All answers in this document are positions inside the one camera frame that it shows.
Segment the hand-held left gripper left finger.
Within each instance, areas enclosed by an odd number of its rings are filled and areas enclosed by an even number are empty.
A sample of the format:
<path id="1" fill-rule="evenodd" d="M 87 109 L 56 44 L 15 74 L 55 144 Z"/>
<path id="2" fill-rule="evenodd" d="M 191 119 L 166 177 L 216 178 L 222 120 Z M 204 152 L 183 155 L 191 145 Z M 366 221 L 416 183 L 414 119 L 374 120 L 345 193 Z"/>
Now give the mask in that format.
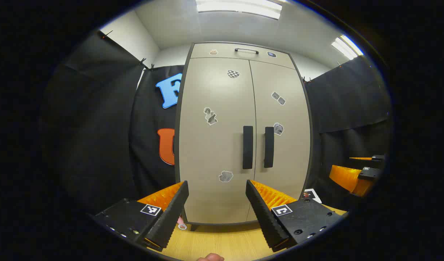
<path id="1" fill-rule="evenodd" d="M 188 196 L 188 182 L 183 181 L 140 200 L 124 198 L 90 217 L 134 246 L 161 252 L 168 245 Z"/>

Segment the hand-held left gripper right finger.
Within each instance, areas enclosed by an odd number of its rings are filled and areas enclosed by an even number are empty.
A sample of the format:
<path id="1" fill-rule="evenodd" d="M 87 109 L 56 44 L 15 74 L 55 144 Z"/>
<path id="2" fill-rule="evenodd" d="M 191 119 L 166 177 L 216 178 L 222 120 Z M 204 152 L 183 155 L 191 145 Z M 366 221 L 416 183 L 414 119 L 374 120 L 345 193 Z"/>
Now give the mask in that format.
<path id="1" fill-rule="evenodd" d="M 247 180 L 245 194 L 274 252 L 307 244 L 346 218 L 313 199 L 296 200 L 255 180 Z"/>

